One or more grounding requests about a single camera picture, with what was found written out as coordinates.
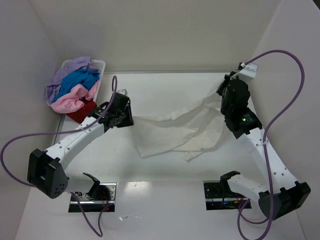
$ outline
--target clothes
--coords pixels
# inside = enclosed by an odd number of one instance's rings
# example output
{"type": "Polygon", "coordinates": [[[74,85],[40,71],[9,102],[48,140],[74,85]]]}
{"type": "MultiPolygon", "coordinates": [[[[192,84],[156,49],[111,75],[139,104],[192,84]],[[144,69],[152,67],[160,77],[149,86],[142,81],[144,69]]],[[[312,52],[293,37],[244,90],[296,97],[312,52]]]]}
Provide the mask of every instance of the clothes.
{"type": "Polygon", "coordinates": [[[174,151],[184,152],[189,162],[212,149],[225,125],[221,97],[213,89],[202,100],[168,115],[134,117],[132,137],[141,158],[174,151]]]}
{"type": "Polygon", "coordinates": [[[55,96],[59,93],[62,79],[81,68],[88,69],[93,72],[99,71],[97,68],[91,65],[90,56],[77,57],[68,62],[68,64],[64,68],[59,68],[45,88],[45,98],[49,105],[52,103],[55,96]]]}
{"type": "Polygon", "coordinates": [[[88,116],[88,114],[91,113],[92,110],[97,106],[97,104],[93,100],[87,101],[83,99],[83,102],[83,107],[81,107],[78,111],[66,114],[72,120],[75,120],[78,124],[81,124],[88,116]]]}
{"type": "Polygon", "coordinates": [[[94,98],[98,85],[99,81],[88,91],[84,86],[78,84],[74,86],[69,93],[59,97],[56,102],[51,104],[51,107],[55,112],[60,114],[76,112],[85,105],[84,99],[89,101],[94,98]]]}
{"type": "Polygon", "coordinates": [[[60,97],[70,93],[71,89],[78,84],[81,84],[89,91],[99,80],[99,78],[99,72],[90,71],[88,69],[79,69],[70,73],[62,79],[60,91],[54,97],[52,103],[57,101],[60,97]]]}

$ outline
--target red cloth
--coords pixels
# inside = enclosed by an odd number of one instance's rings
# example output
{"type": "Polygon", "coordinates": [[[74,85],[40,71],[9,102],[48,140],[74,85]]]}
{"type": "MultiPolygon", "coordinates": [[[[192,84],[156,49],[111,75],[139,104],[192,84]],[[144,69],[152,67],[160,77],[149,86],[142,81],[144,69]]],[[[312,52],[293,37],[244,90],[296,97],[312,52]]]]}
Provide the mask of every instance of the red cloth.
{"type": "Polygon", "coordinates": [[[93,109],[96,108],[97,104],[93,100],[86,100],[85,98],[81,99],[84,102],[82,108],[78,111],[67,113],[66,115],[71,119],[75,120],[78,124],[81,124],[86,117],[88,117],[89,113],[92,112],[93,109]]]}

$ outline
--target gray wall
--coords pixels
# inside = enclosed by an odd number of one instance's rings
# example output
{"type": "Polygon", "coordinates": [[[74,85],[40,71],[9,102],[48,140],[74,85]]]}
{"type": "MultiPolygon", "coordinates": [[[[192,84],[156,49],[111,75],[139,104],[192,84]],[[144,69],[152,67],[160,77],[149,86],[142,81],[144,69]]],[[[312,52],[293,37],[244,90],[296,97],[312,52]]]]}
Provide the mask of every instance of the gray wall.
{"type": "MultiPolygon", "coordinates": [[[[46,105],[44,87],[58,67],[58,55],[27,0],[0,0],[0,146],[11,138],[53,131],[59,115],[46,105]]],[[[4,154],[7,167],[26,181],[29,154],[50,137],[18,140],[4,154]]],[[[0,239],[13,240],[30,188],[0,167],[0,239]]]]}
{"type": "MultiPolygon", "coordinates": [[[[294,53],[305,69],[300,97],[270,129],[269,138],[283,162],[311,194],[299,209],[308,240],[319,239],[320,197],[320,10],[312,0],[282,0],[254,55],[272,49],[294,53]]],[[[296,94],[300,70],[290,57],[273,53],[257,60],[250,88],[258,116],[266,125],[296,94]]]]}
{"type": "Polygon", "coordinates": [[[233,69],[253,54],[279,0],[30,0],[62,58],[106,71],[233,69]]]}

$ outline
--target table surface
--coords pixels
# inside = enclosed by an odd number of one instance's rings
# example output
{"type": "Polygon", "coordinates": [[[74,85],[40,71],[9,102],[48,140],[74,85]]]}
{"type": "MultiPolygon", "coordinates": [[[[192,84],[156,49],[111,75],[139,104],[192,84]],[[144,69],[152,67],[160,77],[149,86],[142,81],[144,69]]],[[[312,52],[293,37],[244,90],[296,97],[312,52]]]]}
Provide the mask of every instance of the table surface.
{"type": "MultiPolygon", "coordinates": [[[[132,114],[145,116],[167,114],[203,98],[223,79],[224,73],[117,74],[117,77],[118,89],[128,91],[132,114]]],[[[111,81],[112,75],[104,76],[98,104],[110,99],[111,81]]],[[[62,130],[77,126],[67,117],[61,124],[62,130]]],[[[246,149],[229,131],[224,133],[215,150],[186,162],[180,152],[141,159],[130,128],[111,129],[76,156],[66,172],[87,172],[102,182],[118,182],[115,212],[103,214],[104,239],[241,239],[237,210],[206,211],[203,181],[218,180],[232,170],[256,181],[263,181],[263,177],[246,149]]],[[[16,240],[98,239],[81,213],[68,213],[69,201],[69,193],[49,199],[36,188],[31,189],[16,240]]],[[[262,219],[256,205],[244,214],[251,220],[262,219]]],[[[89,213],[88,217],[96,227],[98,213],[89,213]]],[[[265,229],[244,222],[241,225],[250,239],[265,229]]],[[[297,213],[291,212],[275,221],[265,239],[305,239],[297,213]]]]}

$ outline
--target white towel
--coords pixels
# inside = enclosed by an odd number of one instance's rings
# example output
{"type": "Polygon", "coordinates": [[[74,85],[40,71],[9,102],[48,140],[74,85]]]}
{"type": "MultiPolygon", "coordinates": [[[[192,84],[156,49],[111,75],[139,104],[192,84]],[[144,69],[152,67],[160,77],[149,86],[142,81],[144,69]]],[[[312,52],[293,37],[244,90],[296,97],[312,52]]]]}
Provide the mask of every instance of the white towel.
{"type": "Polygon", "coordinates": [[[133,142],[141,158],[173,151],[184,152],[189,162],[213,148],[225,125],[221,97],[213,89],[203,99],[170,114],[134,117],[133,142]]]}

